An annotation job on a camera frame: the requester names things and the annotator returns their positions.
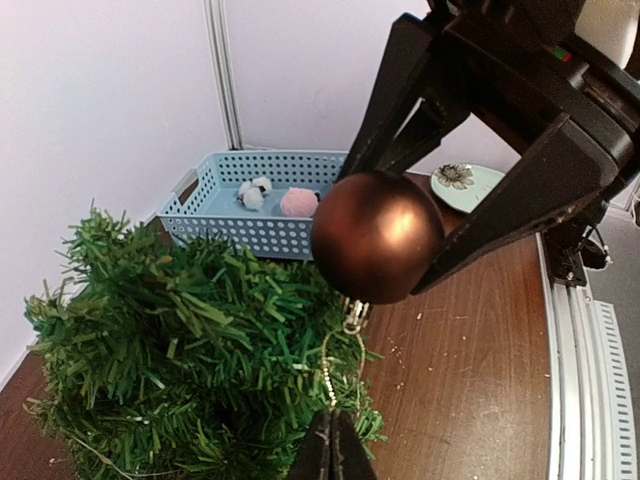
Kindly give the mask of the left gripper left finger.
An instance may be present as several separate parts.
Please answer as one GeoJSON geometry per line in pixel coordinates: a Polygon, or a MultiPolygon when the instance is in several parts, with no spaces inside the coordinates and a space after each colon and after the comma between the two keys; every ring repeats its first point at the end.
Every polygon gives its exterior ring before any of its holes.
{"type": "Polygon", "coordinates": [[[331,412],[317,412],[301,441],[288,480],[329,480],[331,466],[331,412]]]}

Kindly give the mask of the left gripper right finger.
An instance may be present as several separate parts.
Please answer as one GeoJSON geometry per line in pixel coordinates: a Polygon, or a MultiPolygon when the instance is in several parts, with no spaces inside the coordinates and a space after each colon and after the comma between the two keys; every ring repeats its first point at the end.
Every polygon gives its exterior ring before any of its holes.
{"type": "Polygon", "coordinates": [[[334,410],[330,424],[330,478],[376,480],[376,474],[348,412],[334,410]]]}

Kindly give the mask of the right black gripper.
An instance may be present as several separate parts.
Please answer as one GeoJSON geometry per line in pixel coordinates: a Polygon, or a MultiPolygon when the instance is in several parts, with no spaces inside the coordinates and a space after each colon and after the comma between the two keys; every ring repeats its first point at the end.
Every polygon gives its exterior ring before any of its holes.
{"type": "Polygon", "coordinates": [[[428,290],[482,256],[605,208],[639,171],[635,1],[434,1],[392,24],[339,178],[401,174],[471,116],[516,165],[443,240],[428,290]]]}

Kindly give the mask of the red bauble ornament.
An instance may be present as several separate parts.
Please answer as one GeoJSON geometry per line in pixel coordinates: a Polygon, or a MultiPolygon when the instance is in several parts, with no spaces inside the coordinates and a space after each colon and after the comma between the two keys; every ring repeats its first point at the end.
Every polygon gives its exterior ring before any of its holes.
{"type": "Polygon", "coordinates": [[[405,299],[444,237],[433,199],[408,178],[376,171],[337,182],[313,216],[311,251],[345,298],[344,330],[358,333],[373,305],[405,299]]]}

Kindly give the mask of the small green christmas tree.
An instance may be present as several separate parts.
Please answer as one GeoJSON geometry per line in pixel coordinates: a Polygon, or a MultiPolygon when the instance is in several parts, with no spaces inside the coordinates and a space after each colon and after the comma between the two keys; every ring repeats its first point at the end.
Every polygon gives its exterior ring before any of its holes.
{"type": "Polygon", "coordinates": [[[27,300],[47,390],[27,408],[75,478],[282,479],[331,406],[382,439],[362,341],[313,264],[218,237],[167,245],[99,209],[65,246],[81,289],[27,300]]]}

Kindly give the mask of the pink pompom ornament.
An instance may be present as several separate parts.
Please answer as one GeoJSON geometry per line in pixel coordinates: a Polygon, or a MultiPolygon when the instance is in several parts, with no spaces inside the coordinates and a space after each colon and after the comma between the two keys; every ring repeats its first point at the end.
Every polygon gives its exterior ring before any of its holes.
{"type": "Polygon", "coordinates": [[[319,203],[320,196],[317,192],[306,188],[291,187],[282,197],[280,209],[286,217],[311,218],[319,203]]]}

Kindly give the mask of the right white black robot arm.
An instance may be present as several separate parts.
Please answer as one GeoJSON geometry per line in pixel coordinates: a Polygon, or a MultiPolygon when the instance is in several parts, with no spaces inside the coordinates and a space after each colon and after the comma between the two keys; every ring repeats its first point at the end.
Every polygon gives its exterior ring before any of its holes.
{"type": "Polygon", "coordinates": [[[567,273],[639,172],[639,86],[626,71],[638,27],[635,1],[434,1],[424,18],[399,17],[341,177],[392,197],[471,116],[520,158],[450,234],[430,215],[399,232],[366,215],[336,286],[395,302],[538,232],[567,273]]]}

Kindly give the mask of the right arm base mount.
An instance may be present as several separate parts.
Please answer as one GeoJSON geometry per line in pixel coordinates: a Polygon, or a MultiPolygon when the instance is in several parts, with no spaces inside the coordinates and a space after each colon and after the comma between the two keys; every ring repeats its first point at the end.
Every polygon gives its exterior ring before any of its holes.
{"type": "Polygon", "coordinates": [[[548,276],[552,283],[586,287],[587,269],[612,263],[610,249],[595,224],[560,224],[542,234],[548,276]]]}

